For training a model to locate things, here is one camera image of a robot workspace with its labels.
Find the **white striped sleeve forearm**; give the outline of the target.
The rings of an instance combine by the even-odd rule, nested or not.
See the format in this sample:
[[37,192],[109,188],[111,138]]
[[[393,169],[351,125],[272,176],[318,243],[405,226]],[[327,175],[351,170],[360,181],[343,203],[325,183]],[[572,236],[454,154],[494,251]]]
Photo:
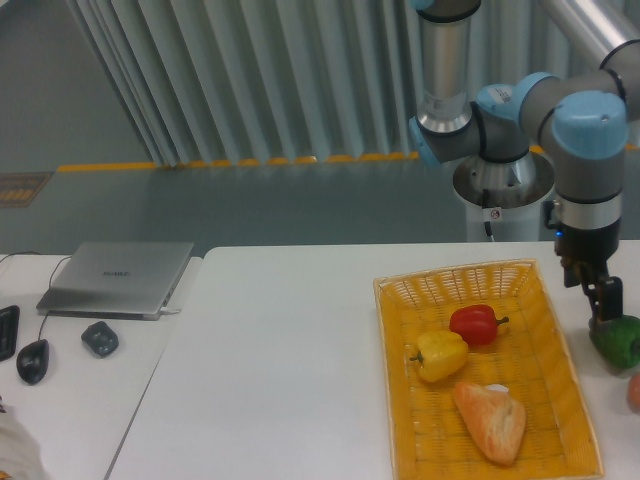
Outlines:
[[1,405],[1,478],[45,478],[37,443],[4,405]]

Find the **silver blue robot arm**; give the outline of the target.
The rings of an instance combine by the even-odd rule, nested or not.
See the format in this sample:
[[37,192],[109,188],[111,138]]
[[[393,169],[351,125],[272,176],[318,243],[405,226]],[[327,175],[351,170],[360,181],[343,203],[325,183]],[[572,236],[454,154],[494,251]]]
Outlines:
[[605,1],[547,1],[556,24],[594,62],[560,79],[536,72],[469,98],[464,74],[476,1],[415,1],[425,97],[409,122],[420,158],[460,162],[457,194],[485,210],[541,206],[566,286],[580,286],[596,324],[622,314],[608,259],[619,244],[624,149],[639,117],[639,34]]

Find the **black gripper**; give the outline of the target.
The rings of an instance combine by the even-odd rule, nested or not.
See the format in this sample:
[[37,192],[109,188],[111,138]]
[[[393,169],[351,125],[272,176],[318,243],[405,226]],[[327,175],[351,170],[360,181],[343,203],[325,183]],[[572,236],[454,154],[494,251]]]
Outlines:
[[607,261],[617,251],[620,224],[598,229],[578,229],[560,223],[555,253],[564,270],[564,286],[581,285],[593,320],[611,321],[623,316],[623,283],[609,277]]

